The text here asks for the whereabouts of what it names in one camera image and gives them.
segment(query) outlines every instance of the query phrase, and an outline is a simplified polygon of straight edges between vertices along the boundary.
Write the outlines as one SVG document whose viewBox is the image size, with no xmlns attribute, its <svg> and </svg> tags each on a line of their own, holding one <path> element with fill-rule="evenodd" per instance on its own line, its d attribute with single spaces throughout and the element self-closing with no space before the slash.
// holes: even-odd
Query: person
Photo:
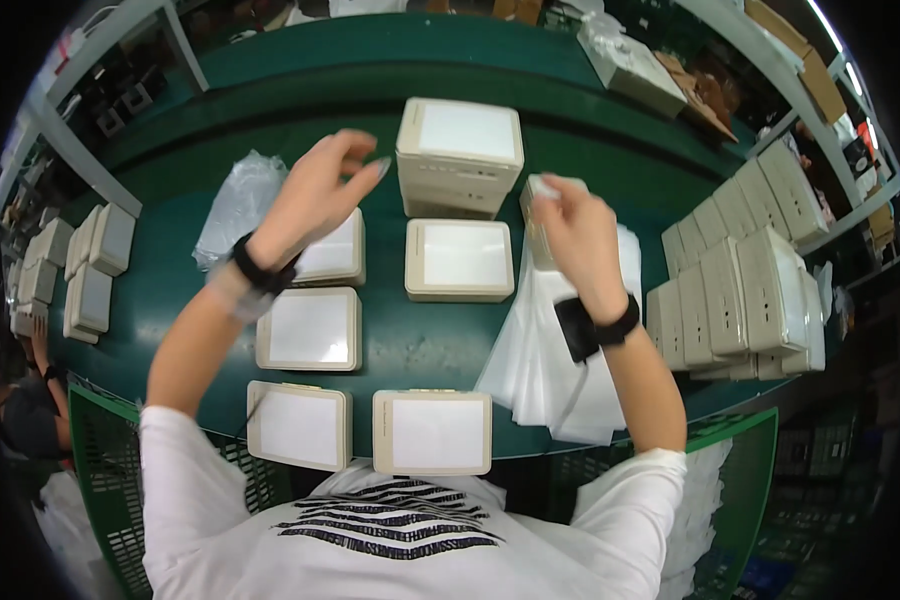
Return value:
<svg viewBox="0 0 900 600">
<path fill-rule="evenodd" d="M 344 129 L 304 154 L 245 242 L 254 265 L 277 272 L 344 222 L 390 166 L 363 164 L 375 146 Z M 612 324 L 628 307 L 616 217 L 563 178 L 544 181 L 560 197 L 539 198 L 534 213 L 556 263 L 594 322 Z M 251 516 L 245 476 L 195 422 L 229 347 L 253 322 L 236 268 L 208 277 L 149 371 L 143 564 L 155 598 L 656 597 L 683 495 L 686 416 L 639 323 L 602 349 L 638 454 L 579 489 L 570 525 L 505 512 L 504 491 L 476 477 L 394 477 L 367 461 Z"/>
<path fill-rule="evenodd" d="M 16 383 L 0 379 L 0 424 L 4 441 L 26 458 L 64 460 L 70 455 L 67 393 L 47 349 L 47 319 L 33 320 L 22 341 L 27 374 Z"/>
</svg>

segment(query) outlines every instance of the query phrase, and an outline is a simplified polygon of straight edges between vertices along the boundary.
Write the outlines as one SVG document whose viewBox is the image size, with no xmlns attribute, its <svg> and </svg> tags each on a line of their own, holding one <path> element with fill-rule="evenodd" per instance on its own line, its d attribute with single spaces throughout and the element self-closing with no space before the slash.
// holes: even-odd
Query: brown cardboard box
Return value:
<svg viewBox="0 0 900 600">
<path fill-rule="evenodd" d="M 800 79 L 804 87 L 814 99 L 826 124 L 836 123 L 847 112 L 847 105 L 817 50 L 793 25 L 760 0 L 746 0 L 744 12 L 803 59 Z"/>
</svg>

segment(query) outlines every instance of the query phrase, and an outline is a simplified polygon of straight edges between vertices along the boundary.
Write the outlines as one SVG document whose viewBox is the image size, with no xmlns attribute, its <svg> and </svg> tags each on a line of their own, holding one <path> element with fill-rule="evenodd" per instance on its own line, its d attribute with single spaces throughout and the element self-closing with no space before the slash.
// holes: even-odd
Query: white t-shirt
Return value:
<svg viewBox="0 0 900 600">
<path fill-rule="evenodd" d="M 400 478 L 354 461 L 253 516 L 246 477 L 197 424 L 141 417 L 144 568 L 154 598 L 653 600 L 683 452 L 651 450 L 579 489 L 569 526 L 504 511 L 476 477 Z"/>
</svg>

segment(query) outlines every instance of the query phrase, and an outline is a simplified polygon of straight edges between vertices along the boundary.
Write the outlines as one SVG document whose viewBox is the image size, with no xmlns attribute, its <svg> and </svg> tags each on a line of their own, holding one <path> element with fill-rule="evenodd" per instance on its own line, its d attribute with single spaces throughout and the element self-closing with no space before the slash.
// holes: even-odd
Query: fingernail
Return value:
<svg viewBox="0 0 900 600">
<path fill-rule="evenodd" d="M 378 163 L 377 164 L 377 170 L 378 170 L 377 177 L 379 179 L 381 179 L 381 180 L 384 179 L 384 175 L 386 175 L 387 172 L 390 170 L 390 165 L 392 162 L 394 162 L 394 160 L 392 158 L 390 158 L 389 156 L 384 156 L 383 158 L 380 158 L 379 160 L 377 160 L 377 163 Z"/>
</svg>

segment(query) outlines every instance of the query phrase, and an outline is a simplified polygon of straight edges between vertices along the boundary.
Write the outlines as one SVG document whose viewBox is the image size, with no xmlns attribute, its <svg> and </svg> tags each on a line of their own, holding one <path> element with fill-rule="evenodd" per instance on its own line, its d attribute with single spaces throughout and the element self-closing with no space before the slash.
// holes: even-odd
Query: green plastic crate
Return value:
<svg viewBox="0 0 900 600">
<path fill-rule="evenodd" d="M 137 407 L 72 379 L 70 431 L 83 502 L 103 557 L 127 598 L 151 598 L 144 571 L 143 480 Z M 207 438 L 246 475 L 252 515 L 293 500 L 290 468 L 251 456 L 244 441 L 214 433 Z"/>
<path fill-rule="evenodd" d="M 720 469 L 723 491 L 722 506 L 713 515 L 716 535 L 710 551 L 696 563 L 691 598 L 725 600 L 736 589 L 754 549 L 767 504 L 777 452 L 777 427 L 776 408 L 759 414 L 710 416 L 688 426 L 688 453 L 733 438 L 733 449 Z M 551 521 L 569 522 L 577 488 L 633 455 L 633 444 L 621 441 L 553 456 Z"/>
</svg>

